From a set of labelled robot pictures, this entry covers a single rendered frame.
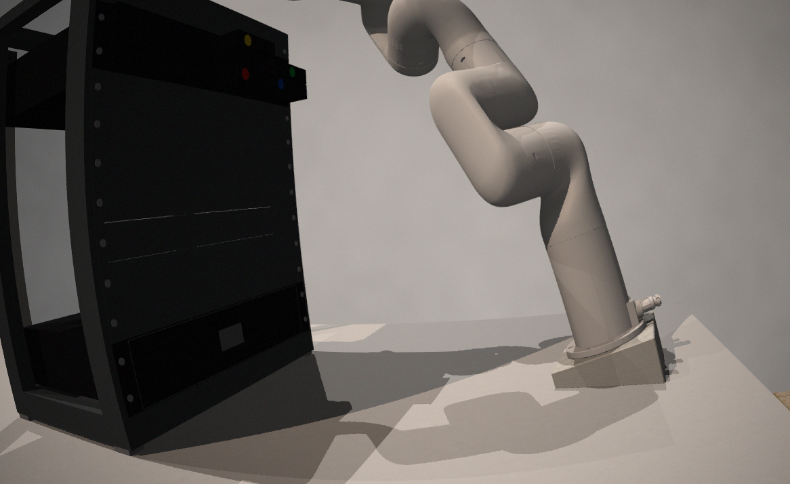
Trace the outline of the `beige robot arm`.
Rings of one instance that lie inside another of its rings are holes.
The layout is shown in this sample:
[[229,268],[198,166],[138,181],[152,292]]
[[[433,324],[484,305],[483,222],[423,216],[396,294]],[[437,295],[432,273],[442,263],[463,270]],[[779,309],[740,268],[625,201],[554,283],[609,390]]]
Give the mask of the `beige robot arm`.
[[433,82],[430,111],[488,204],[541,197],[541,235],[574,338],[568,358],[602,355],[638,336],[643,313],[661,298],[628,296],[580,136],[558,122],[524,125],[537,97],[473,12],[460,0],[340,1],[362,7],[364,28],[397,73],[430,73],[440,46],[456,73]]

